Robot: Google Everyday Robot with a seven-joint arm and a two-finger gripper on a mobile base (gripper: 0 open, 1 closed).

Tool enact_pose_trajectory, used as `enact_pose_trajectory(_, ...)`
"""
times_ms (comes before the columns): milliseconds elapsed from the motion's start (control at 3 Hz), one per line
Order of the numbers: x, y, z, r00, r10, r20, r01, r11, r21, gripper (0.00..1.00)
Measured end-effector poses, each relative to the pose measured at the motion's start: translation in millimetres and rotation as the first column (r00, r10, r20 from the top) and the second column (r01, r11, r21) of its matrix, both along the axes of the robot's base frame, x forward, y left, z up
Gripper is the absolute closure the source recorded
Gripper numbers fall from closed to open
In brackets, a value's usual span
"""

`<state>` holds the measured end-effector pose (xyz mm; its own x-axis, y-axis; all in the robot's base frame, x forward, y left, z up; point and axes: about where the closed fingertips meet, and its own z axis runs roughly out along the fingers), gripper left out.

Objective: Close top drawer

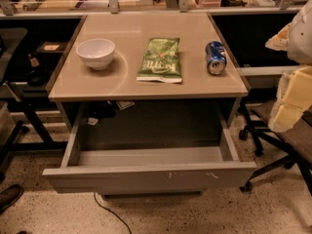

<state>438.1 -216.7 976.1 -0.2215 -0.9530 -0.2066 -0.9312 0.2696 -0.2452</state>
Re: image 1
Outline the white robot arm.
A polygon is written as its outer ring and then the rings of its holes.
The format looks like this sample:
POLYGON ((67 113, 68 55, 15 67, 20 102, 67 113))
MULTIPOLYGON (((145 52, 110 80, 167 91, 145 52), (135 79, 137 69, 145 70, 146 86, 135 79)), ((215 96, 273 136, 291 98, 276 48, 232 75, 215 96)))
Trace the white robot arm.
POLYGON ((270 38, 265 47, 286 51, 299 64, 293 73, 280 78, 277 98, 270 112, 268 126, 277 133, 290 130, 312 105, 312 17, 307 6, 270 38))

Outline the yellow foam padded gripper finger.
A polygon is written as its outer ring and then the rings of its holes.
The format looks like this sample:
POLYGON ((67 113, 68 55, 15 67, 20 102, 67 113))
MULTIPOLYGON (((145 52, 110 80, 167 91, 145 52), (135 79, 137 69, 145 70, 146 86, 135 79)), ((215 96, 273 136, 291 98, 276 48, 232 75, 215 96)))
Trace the yellow foam padded gripper finger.
POLYGON ((290 130, 312 105, 311 30, 311 25, 289 23, 265 43, 266 48, 286 51, 299 63, 299 69, 280 78, 268 123, 274 132, 290 130))

